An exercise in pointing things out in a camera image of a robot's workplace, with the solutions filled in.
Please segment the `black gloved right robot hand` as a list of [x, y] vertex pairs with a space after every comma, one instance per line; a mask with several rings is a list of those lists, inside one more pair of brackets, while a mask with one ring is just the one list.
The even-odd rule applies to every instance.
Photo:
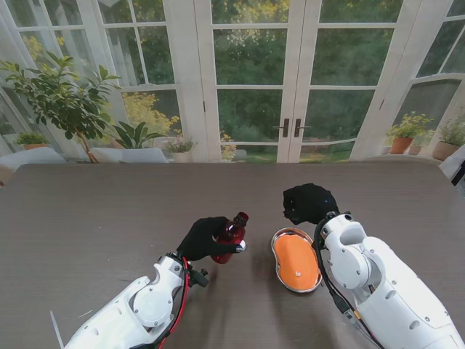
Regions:
[[293, 224], [318, 224], [329, 212], [339, 212], [336, 199], [325, 188], [307, 183], [283, 192], [284, 217]]

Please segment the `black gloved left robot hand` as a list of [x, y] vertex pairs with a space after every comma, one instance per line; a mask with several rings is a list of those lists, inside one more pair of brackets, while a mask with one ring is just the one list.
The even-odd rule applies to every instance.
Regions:
[[177, 247], [177, 254], [187, 261], [198, 261], [208, 256], [237, 254], [246, 250], [246, 242], [220, 244], [216, 238], [225, 231], [226, 217], [207, 217], [197, 220]]

